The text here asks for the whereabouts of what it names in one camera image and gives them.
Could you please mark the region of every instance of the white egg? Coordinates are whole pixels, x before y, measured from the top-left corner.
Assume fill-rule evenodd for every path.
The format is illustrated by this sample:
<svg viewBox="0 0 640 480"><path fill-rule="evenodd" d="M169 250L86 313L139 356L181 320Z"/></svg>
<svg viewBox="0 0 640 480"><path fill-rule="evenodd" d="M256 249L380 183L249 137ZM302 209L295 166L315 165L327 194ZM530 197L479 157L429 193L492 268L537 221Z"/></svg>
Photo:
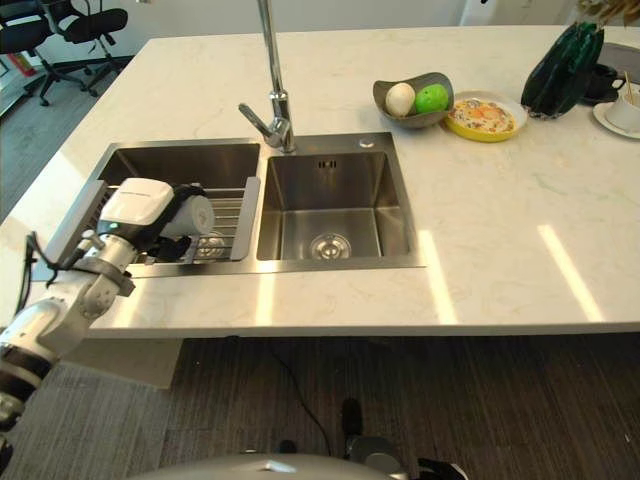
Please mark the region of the white egg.
<svg viewBox="0 0 640 480"><path fill-rule="evenodd" d="M396 83L387 92L385 105L394 117L405 117L416 99L416 92L408 83Z"/></svg>

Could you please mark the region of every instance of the sink drain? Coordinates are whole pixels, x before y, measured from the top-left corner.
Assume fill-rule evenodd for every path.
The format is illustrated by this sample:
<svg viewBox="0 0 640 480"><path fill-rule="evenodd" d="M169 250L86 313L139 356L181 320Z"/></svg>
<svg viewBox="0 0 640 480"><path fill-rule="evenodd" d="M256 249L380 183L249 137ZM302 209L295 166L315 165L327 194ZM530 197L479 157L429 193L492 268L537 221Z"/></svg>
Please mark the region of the sink drain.
<svg viewBox="0 0 640 480"><path fill-rule="evenodd" d="M323 233L311 242L311 257L316 260L335 260L350 256L349 240L337 233Z"/></svg>

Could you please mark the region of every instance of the office chair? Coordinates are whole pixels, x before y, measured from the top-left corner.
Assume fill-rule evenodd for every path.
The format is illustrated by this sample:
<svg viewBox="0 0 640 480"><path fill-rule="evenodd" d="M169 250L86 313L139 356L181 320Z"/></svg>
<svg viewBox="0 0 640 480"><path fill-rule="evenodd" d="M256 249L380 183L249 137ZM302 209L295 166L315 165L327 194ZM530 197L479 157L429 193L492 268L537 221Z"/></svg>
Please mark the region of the office chair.
<svg viewBox="0 0 640 480"><path fill-rule="evenodd" d="M23 19L27 17L39 17L36 20L31 20L24 23L18 23L9 25L8 22L13 20ZM87 87L85 83L71 75L67 75L70 72L83 69L85 73L91 73L85 65L79 62L67 62L64 65L58 67L54 64L49 64L36 49L41 45L47 37L52 35L49 29L49 23L44 16L44 11L35 0L0 0L0 24L2 29L0 30L0 53L19 53L26 51L29 55L37 56L42 62L42 67L45 69L45 74L36 78L32 82L29 82L25 87L25 97L30 97L37 90L38 86L42 83L40 89L40 105L46 107L49 102L44 97L49 90L49 87L53 82L59 82L65 80L80 85L81 91L88 91L91 96L96 97L98 94L95 90Z"/></svg>
<svg viewBox="0 0 640 480"><path fill-rule="evenodd" d="M128 14L122 8L102 9L100 0L100 10L91 13L91 4L84 0L87 6L87 13L82 13L71 4L71 0L38 0L51 21L51 28L54 32L62 35L67 42L85 43L96 41L104 52L105 58L101 60L87 61L87 64L104 64L89 83L89 88L102 80L110 72L118 75L127 66L132 56L113 57L107 47L102 42L105 38L109 45L115 45L116 41L110 35L113 32L122 30L127 25ZM69 25L62 27L61 24L69 17L75 18Z"/></svg>

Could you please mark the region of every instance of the black mug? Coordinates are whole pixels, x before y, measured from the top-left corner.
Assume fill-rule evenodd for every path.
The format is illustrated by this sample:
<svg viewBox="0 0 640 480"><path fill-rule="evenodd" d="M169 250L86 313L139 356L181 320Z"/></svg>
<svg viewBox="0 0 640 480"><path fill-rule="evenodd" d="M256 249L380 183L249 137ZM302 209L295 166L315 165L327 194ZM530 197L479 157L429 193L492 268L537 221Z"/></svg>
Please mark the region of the black mug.
<svg viewBox="0 0 640 480"><path fill-rule="evenodd" d="M620 84L614 85L618 80L621 80ZM619 75L615 68L597 63L591 71L589 87L584 96L594 99L603 98L613 91L620 90L624 83L624 77Z"/></svg>

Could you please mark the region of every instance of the white countertop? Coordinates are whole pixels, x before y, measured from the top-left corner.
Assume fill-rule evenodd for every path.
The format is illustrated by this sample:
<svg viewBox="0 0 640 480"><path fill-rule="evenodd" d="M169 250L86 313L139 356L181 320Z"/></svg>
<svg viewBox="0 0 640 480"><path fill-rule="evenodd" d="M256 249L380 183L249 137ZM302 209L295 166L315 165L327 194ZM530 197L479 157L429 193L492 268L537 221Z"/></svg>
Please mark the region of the white countertop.
<svg viewBox="0 0 640 480"><path fill-rule="evenodd" d="M520 98L564 27L279 34L298 135L391 131L427 268L138 279L94 337L439 335L640 330L640 142L578 106L500 144L435 126L402 131L376 79L445 73L457 91ZM606 41L640 47L640 29ZM54 233L112 142L256 138L270 118L260 35L150 41L0 226L1 322L18 295L24 236ZM31 298L42 292L42 284Z"/></svg>

